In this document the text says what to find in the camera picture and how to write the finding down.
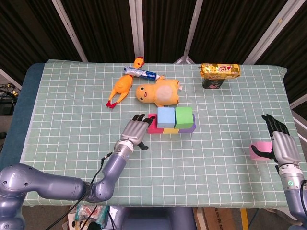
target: pink block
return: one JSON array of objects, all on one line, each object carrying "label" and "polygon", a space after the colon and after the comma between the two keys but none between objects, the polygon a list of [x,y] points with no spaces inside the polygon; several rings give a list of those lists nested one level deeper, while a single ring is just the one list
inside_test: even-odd
[{"label": "pink block", "polygon": [[157,114],[148,114],[148,117],[155,116],[155,119],[148,127],[147,133],[149,134],[159,134],[163,133],[163,128],[158,128],[158,116]]},{"label": "pink block", "polygon": [[251,148],[252,145],[256,146],[260,152],[271,152],[272,143],[270,141],[257,141],[257,142],[252,143],[249,146],[250,158],[252,160],[255,160],[255,161],[268,161],[269,160],[269,158],[260,157],[256,153],[254,153],[253,149]]}]

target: toothpaste tube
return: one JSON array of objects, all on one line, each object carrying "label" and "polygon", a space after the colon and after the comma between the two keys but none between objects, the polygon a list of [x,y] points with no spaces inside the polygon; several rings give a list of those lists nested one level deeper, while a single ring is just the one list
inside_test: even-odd
[{"label": "toothpaste tube", "polygon": [[159,77],[161,77],[160,75],[156,73],[141,70],[141,69],[135,69],[130,66],[124,67],[124,74],[129,74],[135,77],[146,78],[146,79],[153,80],[153,81],[156,81],[157,79],[159,79]]}]

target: black can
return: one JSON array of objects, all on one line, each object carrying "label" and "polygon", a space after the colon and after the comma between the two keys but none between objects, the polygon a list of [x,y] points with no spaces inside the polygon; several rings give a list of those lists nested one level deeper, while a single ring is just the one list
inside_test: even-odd
[{"label": "black can", "polygon": [[204,78],[202,81],[202,86],[205,89],[219,89],[225,79],[209,79]]}]

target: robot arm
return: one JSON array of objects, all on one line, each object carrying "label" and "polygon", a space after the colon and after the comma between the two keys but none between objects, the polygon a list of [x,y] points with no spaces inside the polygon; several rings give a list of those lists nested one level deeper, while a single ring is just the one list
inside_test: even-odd
[{"label": "robot arm", "polygon": [[[301,159],[295,140],[290,136],[285,124],[269,114],[263,115],[262,118],[267,123],[273,148],[271,152],[260,152],[255,146],[252,146],[252,149],[258,156],[273,159],[278,164],[276,169],[282,181],[290,213],[307,229],[307,215],[301,201],[302,196],[307,207],[307,186],[304,186],[304,175],[299,166]],[[299,229],[299,227],[292,226],[290,229]]]},{"label": "robot arm", "polygon": [[103,168],[104,178],[95,183],[80,178],[52,175],[25,164],[16,164],[0,172],[0,230],[23,230],[21,208],[27,192],[36,191],[46,199],[86,200],[99,203],[110,199],[127,160],[135,146],[146,150],[142,139],[155,117],[135,115],[114,147],[114,153]]}]

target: green grid tablecloth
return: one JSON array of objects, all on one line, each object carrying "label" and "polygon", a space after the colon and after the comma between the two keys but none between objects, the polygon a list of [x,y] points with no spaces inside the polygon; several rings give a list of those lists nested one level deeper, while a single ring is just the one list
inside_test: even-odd
[{"label": "green grid tablecloth", "polygon": [[[49,61],[37,94],[22,162],[47,173],[90,181],[100,159],[112,151],[128,121],[156,113],[135,90],[154,83],[134,78],[128,96],[105,107],[126,64]],[[197,64],[145,64],[143,69],[178,79],[178,106],[192,107],[193,134],[146,135],[147,151],[134,151],[116,183],[110,205],[192,207],[284,207],[286,200],[273,161],[252,161],[251,142],[270,141],[262,114],[286,123],[299,145],[277,66],[241,65],[241,76],[221,89],[203,89]],[[26,205],[72,204],[29,193]]]}]

